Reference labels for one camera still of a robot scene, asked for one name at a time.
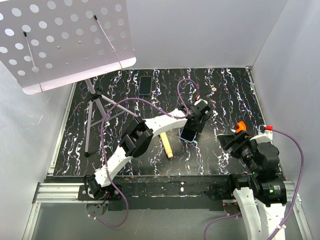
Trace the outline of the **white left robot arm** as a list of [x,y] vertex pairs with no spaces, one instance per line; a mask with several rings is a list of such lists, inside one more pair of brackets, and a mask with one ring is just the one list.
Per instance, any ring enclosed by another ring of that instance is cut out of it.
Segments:
[[154,137],[180,128],[180,140],[186,143],[195,142],[206,121],[211,117],[211,110],[208,102],[200,99],[189,105],[188,111],[181,106],[168,115],[147,119],[134,117],[121,135],[119,145],[112,156],[94,174],[84,177],[84,186],[89,197],[95,200],[103,199],[113,178],[131,159],[143,155]]

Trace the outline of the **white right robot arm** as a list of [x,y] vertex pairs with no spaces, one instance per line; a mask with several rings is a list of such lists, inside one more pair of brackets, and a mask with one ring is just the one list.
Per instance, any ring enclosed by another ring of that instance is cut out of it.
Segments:
[[272,144],[273,133],[265,129],[256,136],[244,130],[220,134],[221,148],[241,160],[250,170],[249,176],[231,175],[227,195],[236,199],[249,240],[284,240],[287,190],[277,175],[279,150]]

